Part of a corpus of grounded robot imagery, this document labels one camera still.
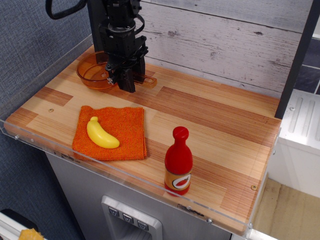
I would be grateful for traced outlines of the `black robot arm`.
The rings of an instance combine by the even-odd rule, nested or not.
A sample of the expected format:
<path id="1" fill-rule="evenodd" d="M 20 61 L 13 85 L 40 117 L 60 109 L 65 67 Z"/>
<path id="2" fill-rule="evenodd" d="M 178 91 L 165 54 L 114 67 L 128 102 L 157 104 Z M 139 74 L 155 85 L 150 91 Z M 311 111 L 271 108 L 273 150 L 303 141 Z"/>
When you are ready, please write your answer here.
<path id="1" fill-rule="evenodd" d="M 126 92 L 136 91 L 134 73 L 145 74 L 147 38 L 137 35 L 145 21 L 139 15 L 139 0 L 104 0 L 105 19 L 99 24 L 103 51 L 108 55 L 105 69 L 110 84 Z"/>

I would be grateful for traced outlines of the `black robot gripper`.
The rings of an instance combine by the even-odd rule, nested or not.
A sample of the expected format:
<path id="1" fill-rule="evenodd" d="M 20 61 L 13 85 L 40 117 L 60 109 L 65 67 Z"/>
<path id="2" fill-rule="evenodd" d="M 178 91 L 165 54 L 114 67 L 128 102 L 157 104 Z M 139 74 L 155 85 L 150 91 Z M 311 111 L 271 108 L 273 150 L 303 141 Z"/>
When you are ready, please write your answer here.
<path id="1" fill-rule="evenodd" d="M 145 55 L 148 53 L 147 38 L 136 37 L 145 25 L 136 29 L 133 21 L 125 27 L 112 26 L 108 21 L 99 25 L 103 51 L 108 55 L 105 69 L 109 78 L 117 82 L 118 87 L 128 93 L 136 91 L 135 82 L 143 84 L 145 80 Z"/>

